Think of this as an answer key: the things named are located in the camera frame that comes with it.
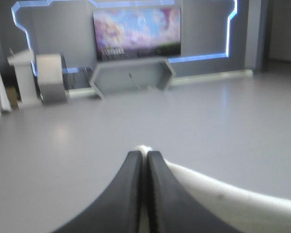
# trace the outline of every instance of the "blue led strip light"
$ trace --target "blue led strip light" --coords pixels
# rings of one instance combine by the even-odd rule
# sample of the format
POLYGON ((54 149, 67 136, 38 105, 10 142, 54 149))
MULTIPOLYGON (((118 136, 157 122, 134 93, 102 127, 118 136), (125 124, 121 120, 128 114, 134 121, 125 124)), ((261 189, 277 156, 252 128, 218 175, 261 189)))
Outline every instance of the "blue led strip light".
MULTIPOLYGON (((76 0, 27 0, 27 1, 17 1, 12 7, 12 16, 15 25, 21 29, 27 39, 28 48, 32 50, 30 37, 27 30, 17 21, 16 13, 22 7, 41 7, 41 6, 50 6, 54 1, 76 1, 76 0)), ((148 0, 148 1, 117 1, 117 2, 96 2, 94 0, 88 0, 97 8, 111 8, 111 7, 137 7, 137 6, 155 6, 155 5, 173 5, 175 4, 174 0, 148 0)), ((208 60, 215 58, 227 58, 229 57, 229 47, 230 47, 230 23, 231 20, 235 17, 238 12, 238 0, 234 0, 234 10, 227 17, 227 33, 226 33, 226 51, 223 53, 216 54, 206 54, 198 56, 189 56, 189 57, 177 57, 169 58, 170 63, 181 63, 181 62, 191 62, 191 61, 200 61, 208 60)), ((32 70, 35 76, 37 76, 37 71, 35 65, 32 61, 32 70)), ((63 70, 63 73, 76 73, 79 71, 79 68, 67 68, 63 70)))
MULTIPOLYGON (((17 1, 12 10, 12 17, 15 25, 21 29, 27 39, 28 48, 32 50, 30 37, 26 28, 24 28, 18 21, 16 13, 20 8, 23 7, 41 7, 41 6, 50 6, 52 2, 55 1, 77 1, 77 0, 28 0, 28 1, 17 1)), ((156 6, 156 5, 173 5, 175 4, 174 0, 149 0, 149 1, 117 1, 117 2, 95 2, 94 0, 88 0, 97 8, 110 8, 110 7, 135 7, 135 6, 156 6)), ((35 76, 37 76, 37 70, 35 68, 34 62, 32 61, 32 70, 35 76)), ((67 68, 63 70, 63 73, 76 73, 79 71, 79 68, 67 68)))
POLYGON ((176 57, 169 58, 169 63, 181 63, 181 62, 193 62, 200 60, 209 60, 215 58, 227 58, 229 57, 229 46, 230 46, 230 29, 231 29, 231 20, 238 13, 238 0, 234 0, 234 10, 227 17, 227 32, 226 32, 226 50, 223 53, 215 53, 215 54, 207 54, 207 55, 199 55, 199 56, 189 56, 189 57, 176 57))

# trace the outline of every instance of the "glossy floor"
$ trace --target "glossy floor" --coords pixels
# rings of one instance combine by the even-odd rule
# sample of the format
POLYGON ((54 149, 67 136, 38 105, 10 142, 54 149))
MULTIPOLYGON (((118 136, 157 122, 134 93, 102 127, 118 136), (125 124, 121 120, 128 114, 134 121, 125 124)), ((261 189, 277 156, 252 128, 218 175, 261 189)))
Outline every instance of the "glossy floor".
POLYGON ((291 67, 0 118, 0 233, 59 227, 108 185, 129 150, 291 199, 291 67))

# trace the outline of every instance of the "white lectern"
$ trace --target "white lectern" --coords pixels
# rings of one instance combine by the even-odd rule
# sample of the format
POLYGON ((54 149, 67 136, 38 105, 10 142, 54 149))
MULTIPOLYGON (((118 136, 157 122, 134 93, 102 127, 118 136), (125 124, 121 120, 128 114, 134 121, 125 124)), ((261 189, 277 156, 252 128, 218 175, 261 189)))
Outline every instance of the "white lectern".
POLYGON ((20 97, 24 106, 41 103, 37 97, 32 74, 31 62, 33 60, 34 53, 30 50, 24 50, 8 58, 9 64, 15 67, 20 97))

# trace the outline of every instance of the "gray console table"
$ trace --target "gray console table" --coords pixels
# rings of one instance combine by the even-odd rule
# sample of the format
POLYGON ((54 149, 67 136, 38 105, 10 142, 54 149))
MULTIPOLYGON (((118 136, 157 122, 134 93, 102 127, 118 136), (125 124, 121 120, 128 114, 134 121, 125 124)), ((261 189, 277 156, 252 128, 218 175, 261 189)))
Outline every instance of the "gray console table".
POLYGON ((164 57, 100 62, 90 85, 104 99, 106 95, 136 90, 166 90, 176 72, 164 57))

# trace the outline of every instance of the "colorful screen display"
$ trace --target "colorful screen display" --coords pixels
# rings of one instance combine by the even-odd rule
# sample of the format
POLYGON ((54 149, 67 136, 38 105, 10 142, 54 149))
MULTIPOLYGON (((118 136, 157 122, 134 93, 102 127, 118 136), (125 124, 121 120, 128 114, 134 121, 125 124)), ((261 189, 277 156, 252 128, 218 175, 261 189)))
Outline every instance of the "colorful screen display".
POLYGON ((179 7, 96 11, 94 25, 99 61, 181 54, 179 7))

